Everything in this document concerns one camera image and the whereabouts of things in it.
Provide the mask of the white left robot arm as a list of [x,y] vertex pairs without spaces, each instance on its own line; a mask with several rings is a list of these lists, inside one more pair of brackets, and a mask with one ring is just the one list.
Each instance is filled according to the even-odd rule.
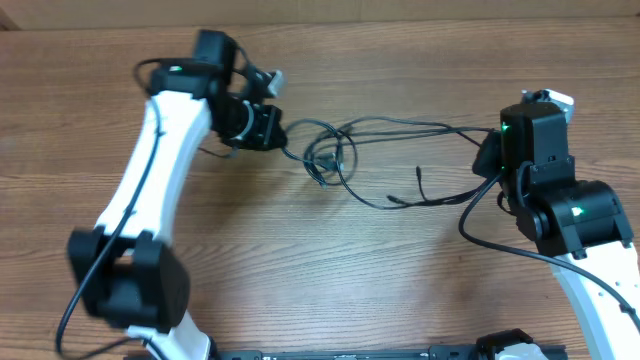
[[146,97],[141,132],[119,186],[90,230],[67,245],[82,306],[123,329],[155,359],[216,359],[219,351],[188,311],[191,281],[172,249],[177,205],[203,140],[232,150],[287,144],[278,70],[263,71],[229,35],[198,33],[187,58],[151,58],[133,69]]

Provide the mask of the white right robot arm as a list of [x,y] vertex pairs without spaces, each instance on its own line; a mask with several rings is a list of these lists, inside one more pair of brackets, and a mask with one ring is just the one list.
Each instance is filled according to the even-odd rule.
[[498,184],[519,231],[549,262],[595,359],[639,356],[639,255],[621,200],[602,181],[579,180],[565,111],[552,102],[500,113],[475,163]]

